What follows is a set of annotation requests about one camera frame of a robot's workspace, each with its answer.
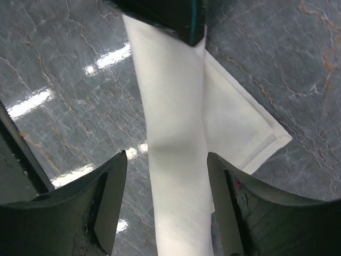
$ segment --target marble surface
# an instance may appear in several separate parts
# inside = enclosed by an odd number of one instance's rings
[[[340,1],[217,0],[209,13],[209,52],[294,138],[255,176],[340,198]]]
[[[5,0],[0,21],[0,99],[48,177],[61,186],[126,149],[112,255],[157,255],[145,121],[120,13],[100,0]],[[258,178],[340,198],[340,42],[337,0],[210,1],[208,51],[294,137]],[[212,230],[222,255],[215,220]]]

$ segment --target white cloth napkin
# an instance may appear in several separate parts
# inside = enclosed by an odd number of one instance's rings
[[[159,256],[213,256],[209,151],[254,172],[291,137],[205,51],[124,16],[145,120]]]

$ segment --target dark object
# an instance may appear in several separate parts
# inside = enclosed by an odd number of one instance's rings
[[[190,46],[205,34],[205,0],[107,0],[132,16],[162,28]]]
[[[126,170],[122,152],[31,202],[0,206],[0,255],[111,255]]]
[[[209,153],[207,163],[224,255],[243,253],[239,245],[230,247],[238,239],[250,256],[340,254],[341,200],[322,202],[274,188],[217,154]],[[231,212],[234,229],[227,223]]]
[[[29,194],[34,195],[44,194],[54,189],[1,102],[0,148],[2,149],[1,172],[3,173],[1,177],[8,179],[7,187],[11,186],[5,191],[6,194],[12,188],[23,194],[24,191],[29,190]],[[17,200],[24,199],[19,193],[17,195],[9,194],[9,197],[11,200],[15,198]]]

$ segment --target folded napkin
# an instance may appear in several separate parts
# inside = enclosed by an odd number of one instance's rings
[[[205,51],[124,16],[145,120],[159,256],[213,256],[209,151],[253,173],[291,137]]]

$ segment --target white fabric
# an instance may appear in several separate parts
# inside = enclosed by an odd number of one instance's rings
[[[254,172],[290,135],[205,51],[124,16],[141,92],[158,256],[213,256],[206,165]]]

